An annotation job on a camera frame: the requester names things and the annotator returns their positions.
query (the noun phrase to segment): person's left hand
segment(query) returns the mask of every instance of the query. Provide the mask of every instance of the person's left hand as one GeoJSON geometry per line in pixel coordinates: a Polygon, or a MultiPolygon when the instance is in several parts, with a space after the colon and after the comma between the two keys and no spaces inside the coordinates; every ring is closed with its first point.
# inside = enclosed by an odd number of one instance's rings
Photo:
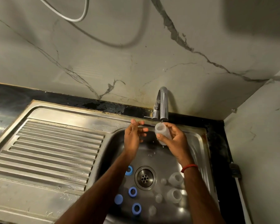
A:
{"type": "Polygon", "coordinates": [[[127,153],[131,161],[135,158],[139,143],[143,140],[139,139],[139,136],[145,137],[148,128],[138,127],[144,125],[144,121],[137,122],[132,119],[131,124],[124,131],[124,151],[127,153]]]}

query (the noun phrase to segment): red bracelet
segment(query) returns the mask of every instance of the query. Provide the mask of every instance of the red bracelet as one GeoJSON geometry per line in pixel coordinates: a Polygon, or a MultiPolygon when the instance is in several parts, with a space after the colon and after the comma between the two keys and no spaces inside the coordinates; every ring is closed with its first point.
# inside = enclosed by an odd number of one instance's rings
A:
{"type": "Polygon", "coordinates": [[[189,168],[189,167],[198,167],[196,164],[189,164],[185,167],[182,168],[181,172],[183,173],[185,171],[185,169],[189,168]]]}

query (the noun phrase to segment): person's right arm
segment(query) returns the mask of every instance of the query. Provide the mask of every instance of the person's right arm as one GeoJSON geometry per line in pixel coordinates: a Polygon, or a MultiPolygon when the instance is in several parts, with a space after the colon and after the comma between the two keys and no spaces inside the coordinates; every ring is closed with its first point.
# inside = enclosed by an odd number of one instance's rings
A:
{"type": "MultiPolygon", "coordinates": [[[[188,164],[194,164],[185,134],[172,123],[165,122],[164,124],[169,128],[172,140],[162,134],[157,134],[157,138],[166,143],[182,167],[188,164]]],[[[198,168],[190,167],[184,171],[184,184],[188,194],[193,224],[225,223],[198,168]]]]}

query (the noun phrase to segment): cleaning brush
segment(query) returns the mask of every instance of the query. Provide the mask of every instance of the cleaning brush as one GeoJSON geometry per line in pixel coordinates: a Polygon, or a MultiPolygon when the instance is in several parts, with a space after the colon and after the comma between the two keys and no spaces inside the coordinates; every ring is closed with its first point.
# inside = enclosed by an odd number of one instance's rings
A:
{"type": "Polygon", "coordinates": [[[247,207],[246,207],[244,197],[243,197],[243,194],[242,194],[242,191],[241,191],[241,186],[239,185],[239,178],[242,178],[241,171],[239,169],[239,166],[237,164],[233,163],[233,162],[231,162],[231,164],[229,164],[229,168],[231,170],[232,177],[235,178],[236,186],[237,186],[237,189],[239,191],[239,197],[241,198],[245,223],[246,224],[251,224],[249,213],[247,211],[247,207]]]}

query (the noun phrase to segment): person's left arm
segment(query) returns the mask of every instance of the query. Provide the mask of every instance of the person's left arm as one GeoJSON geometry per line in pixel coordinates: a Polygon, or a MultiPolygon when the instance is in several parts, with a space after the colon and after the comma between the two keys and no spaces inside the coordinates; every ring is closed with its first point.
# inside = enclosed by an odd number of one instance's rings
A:
{"type": "Polygon", "coordinates": [[[55,224],[103,223],[107,212],[114,203],[114,198],[122,183],[129,164],[135,158],[139,136],[146,136],[148,128],[138,128],[144,121],[131,124],[124,133],[124,150],[106,173],[93,184],[57,221],[55,224]]]}

